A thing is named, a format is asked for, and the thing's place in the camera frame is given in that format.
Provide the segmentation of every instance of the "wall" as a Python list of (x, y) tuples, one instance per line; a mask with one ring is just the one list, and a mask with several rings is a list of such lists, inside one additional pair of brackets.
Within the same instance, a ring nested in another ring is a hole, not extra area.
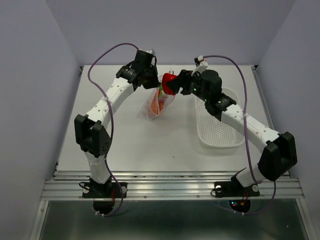
[[(294, 3), (294, 0), (46, 1), (81, 65), (91, 64), (103, 50), (121, 42), (132, 42), (145, 50), (155, 49), (160, 64), (191, 64), (200, 54), (222, 54), (239, 64), (258, 64)], [(125, 46), (111, 52), (100, 64), (124, 64), (133, 56), (133, 48)]]
[(295, 136), (299, 177), (320, 229), (320, 27), (318, 0), (297, 0), (259, 67), (262, 89), (279, 131)]
[(0, 3), (0, 239), (29, 239), (79, 79), (44, 0)]

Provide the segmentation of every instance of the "clear plastic bag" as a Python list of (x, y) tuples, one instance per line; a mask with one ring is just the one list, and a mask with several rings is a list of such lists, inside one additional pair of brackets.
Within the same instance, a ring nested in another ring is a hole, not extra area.
[[(163, 76), (160, 76), (158, 78), (159, 82), (162, 82), (162, 77)], [(142, 108), (138, 112), (137, 117), (152, 120), (158, 117), (174, 99), (175, 96), (165, 94), (162, 85), (160, 85), (160, 87), (155, 88), (149, 95), (148, 99), (144, 102)]]

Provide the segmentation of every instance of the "purple cable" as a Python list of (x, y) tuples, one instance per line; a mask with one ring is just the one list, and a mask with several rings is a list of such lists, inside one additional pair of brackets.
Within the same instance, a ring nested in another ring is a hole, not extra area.
[[(97, 62), (98, 62), (100, 59), (102, 59), (107, 53), (111, 52), (113, 49), (115, 49), (115, 48), (117, 48), (117, 47), (119, 47), (119, 46), (122, 46), (122, 45), (130, 45), (130, 46), (135, 47), (137, 50), (139, 50), (139, 48), (138, 48), (136, 45), (132, 44), (132, 43), (129, 43), (129, 42), (119, 43), (119, 44), (113, 46), (112, 48), (110, 48), (109, 50), (107, 50), (107, 51), (106, 51), (105, 53), (103, 53), (100, 57), (98, 57), (97, 60), (95, 60), (94, 63), (93, 63), (93, 64), (91, 65), (91, 67), (89, 68), (88, 74), (87, 74), (87, 77), (88, 77), (90, 83), (92, 83), (93, 85), (95, 85), (95, 86), (101, 91), (101, 93), (103, 94), (103, 96), (106, 98), (106, 103), (108, 104), (109, 113), (110, 113), (110, 122), (111, 122), (111, 136), (110, 136), (110, 138), (111, 138), (111, 143), (112, 143), (112, 139), (113, 139), (113, 137), (114, 137), (114, 127), (115, 127), (115, 121), (114, 121), (114, 114), (113, 114), (113, 112), (112, 112), (112, 106), (111, 106), (111, 103), (110, 103), (110, 101), (109, 101), (109, 99), (108, 99), (108, 96), (107, 96), (106, 92), (102, 89), (101, 86), (99, 86), (99, 84), (97, 84), (96, 82), (94, 82), (94, 81), (91, 79), (90, 74), (91, 74), (92, 68), (97, 64)], [(110, 217), (110, 216), (116, 214), (116, 213), (120, 210), (120, 208), (121, 208), (121, 206), (122, 206), (122, 203), (123, 203), (123, 201), (124, 201), (124, 192), (123, 192), (123, 190), (122, 190), (122, 188), (121, 188), (120, 183), (118, 182), (118, 180), (116, 179), (116, 177), (112, 174), (112, 172), (111, 172), (111, 170), (110, 170), (110, 168), (109, 168), (109, 166), (108, 166), (107, 154), (104, 155), (104, 163), (105, 163), (105, 167), (106, 167), (106, 169), (108, 170), (111, 178), (113, 178), (113, 180), (115, 181), (116, 185), (119, 187), (119, 190), (120, 190), (120, 192), (121, 192), (121, 202), (120, 202), (118, 208), (117, 208), (115, 211), (113, 211), (113, 212), (111, 212), (111, 213), (109, 213), (109, 214), (103, 215), (103, 217)]]
[[(255, 178), (255, 175), (254, 175), (254, 171), (253, 171), (253, 168), (252, 168), (252, 162), (251, 162), (251, 156), (250, 156), (250, 151), (249, 151), (249, 140), (248, 140), (248, 125), (247, 125), (247, 118), (246, 118), (246, 113), (247, 113), (247, 103), (248, 103), (248, 93), (247, 93), (247, 85), (246, 85), (246, 81), (245, 81), (245, 77), (244, 77), (244, 74), (242, 73), (240, 67), (238, 66), (238, 64), (233, 61), (230, 57), (227, 57), (227, 56), (223, 56), (223, 55), (207, 55), (207, 56), (203, 56), (204, 59), (207, 59), (207, 58), (220, 58), (220, 59), (227, 59), (229, 60), (230, 62), (233, 63), (233, 65), (236, 67), (236, 69), (238, 70), (238, 72), (240, 73), (241, 75), (241, 79), (242, 79), (242, 82), (243, 82), (243, 88), (244, 88), (244, 106), (243, 106), (243, 125), (244, 125), (244, 141), (245, 141), (245, 149), (246, 149), (246, 155), (247, 155), (247, 158), (248, 158), (248, 164), (249, 164), (249, 169), (250, 169), (250, 173), (251, 173), (251, 177), (253, 179), (253, 181), (258, 184), (258, 181), (256, 180)], [(276, 191), (277, 191), (277, 185), (276, 185), (276, 182), (274, 181), (273, 182), (274, 184), (274, 190), (273, 190), (273, 195), (272, 195), (272, 198), (270, 200), (270, 202), (264, 206), (262, 209), (260, 209), (259, 211), (255, 211), (255, 212), (251, 212), (251, 213), (244, 213), (244, 215), (255, 215), (255, 214), (259, 214), (261, 212), (263, 212), (264, 210), (267, 210), (271, 203), (273, 202), (273, 200), (275, 199), (275, 196), (276, 196)]]

